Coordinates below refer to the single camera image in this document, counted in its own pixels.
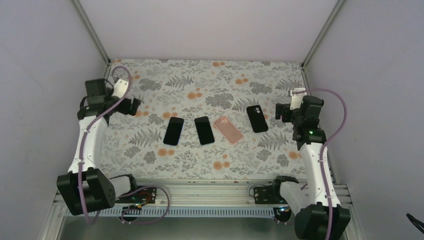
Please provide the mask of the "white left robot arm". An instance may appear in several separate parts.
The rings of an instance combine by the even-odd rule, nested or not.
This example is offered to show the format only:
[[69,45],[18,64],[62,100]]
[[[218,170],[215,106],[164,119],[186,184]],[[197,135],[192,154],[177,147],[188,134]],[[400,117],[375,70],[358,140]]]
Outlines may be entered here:
[[134,116],[141,101],[127,98],[131,83],[117,79],[112,88],[106,79],[87,80],[77,119],[79,136],[76,151],[66,174],[57,177],[56,186],[73,216],[112,208],[121,197],[131,203],[139,197],[132,174],[107,177],[99,168],[102,150],[115,113]]

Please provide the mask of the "pink phone case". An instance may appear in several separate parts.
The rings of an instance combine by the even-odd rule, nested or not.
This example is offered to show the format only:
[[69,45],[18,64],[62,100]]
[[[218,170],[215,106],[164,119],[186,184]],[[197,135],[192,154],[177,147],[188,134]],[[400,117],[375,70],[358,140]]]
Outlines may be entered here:
[[221,116],[216,119],[213,125],[231,145],[237,144],[244,137],[226,116]]

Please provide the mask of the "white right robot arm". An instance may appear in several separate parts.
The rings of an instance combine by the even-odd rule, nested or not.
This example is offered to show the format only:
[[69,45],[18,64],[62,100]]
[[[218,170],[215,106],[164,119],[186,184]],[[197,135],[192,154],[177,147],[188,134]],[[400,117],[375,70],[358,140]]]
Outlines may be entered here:
[[338,240],[351,220],[350,211],[342,206],[331,178],[328,163],[328,138],[319,128],[324,101],[304,93],[294,93],[291,102],[278,104],[276,117],[292,123],[293,140],[302,155],[307,174],[307,191],[287,176],[277,177],[271,198],[285,201],[294,215],[294,231],[300,240]]

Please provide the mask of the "black phone case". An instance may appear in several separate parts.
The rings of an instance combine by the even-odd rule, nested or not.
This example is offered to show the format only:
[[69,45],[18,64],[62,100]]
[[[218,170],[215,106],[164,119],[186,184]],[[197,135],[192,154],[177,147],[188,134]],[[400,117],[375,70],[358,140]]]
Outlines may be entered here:
[[269,130],[264,113],[260,105],[248,106],[246,108],[252,131],[254,133],[263,133]]

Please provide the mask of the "aluminium front rail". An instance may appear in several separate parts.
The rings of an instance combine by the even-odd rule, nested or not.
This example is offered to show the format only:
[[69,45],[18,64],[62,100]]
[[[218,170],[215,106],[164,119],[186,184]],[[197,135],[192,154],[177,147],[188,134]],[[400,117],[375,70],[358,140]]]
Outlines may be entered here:
[[148,206],[165,207],[169,196],[172,207],[254,207],[249,196],[253,185],[270,185],[270,179],[143,179],[137,180],[142,187],[157,188],[155,203]]

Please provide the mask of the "floral patterned table mat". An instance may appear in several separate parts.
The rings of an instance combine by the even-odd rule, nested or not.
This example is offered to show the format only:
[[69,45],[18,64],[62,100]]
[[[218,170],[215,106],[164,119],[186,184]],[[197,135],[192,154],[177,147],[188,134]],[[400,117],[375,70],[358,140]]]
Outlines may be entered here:
[[[278,175],[306,178],[291,124],[275,119],[275,105],[302,87],[294,62],[120,59],[111,61],[109,81],[132,76],[131,98],[141,100],[134,116],[109,121],[100,169],[109,177],[130,173],[142,179],[257,180]],[[268,131],[255,133],[246,112],[259,105]],[[195,119],[208,117],[214,143],[201,145]],[[230,144],[213,122],[227,117],[243,134]],[[171,117],[184,119],[178,145],[163,143]]]

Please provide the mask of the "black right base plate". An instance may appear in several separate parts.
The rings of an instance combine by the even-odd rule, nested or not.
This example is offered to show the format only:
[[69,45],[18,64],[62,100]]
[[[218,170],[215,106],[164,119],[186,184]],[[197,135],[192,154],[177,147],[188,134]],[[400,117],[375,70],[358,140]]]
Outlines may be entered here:
[[253,198],[256,205],[275,205],[284,203],[283,198],[277,195],[271,185],[252,185],[248,190],[248,194]]

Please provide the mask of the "blue black phone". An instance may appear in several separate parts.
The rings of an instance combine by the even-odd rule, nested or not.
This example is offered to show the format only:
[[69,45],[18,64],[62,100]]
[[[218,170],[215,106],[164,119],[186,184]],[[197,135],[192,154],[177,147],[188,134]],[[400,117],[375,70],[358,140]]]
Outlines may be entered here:
[[199,143],[203,145],[212,144],[215,142],[214,134],[211,128],[209,118],[207,116],[194,119]]

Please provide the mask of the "black object at edge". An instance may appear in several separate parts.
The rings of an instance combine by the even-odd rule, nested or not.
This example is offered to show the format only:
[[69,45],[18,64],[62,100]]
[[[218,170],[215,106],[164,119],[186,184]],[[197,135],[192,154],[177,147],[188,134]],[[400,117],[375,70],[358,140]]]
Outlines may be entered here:
[[407,213],[406,217],[414,227],[416,227],[422,234],[424,234],[424,223],[422,221],[418,220],[410,213]]

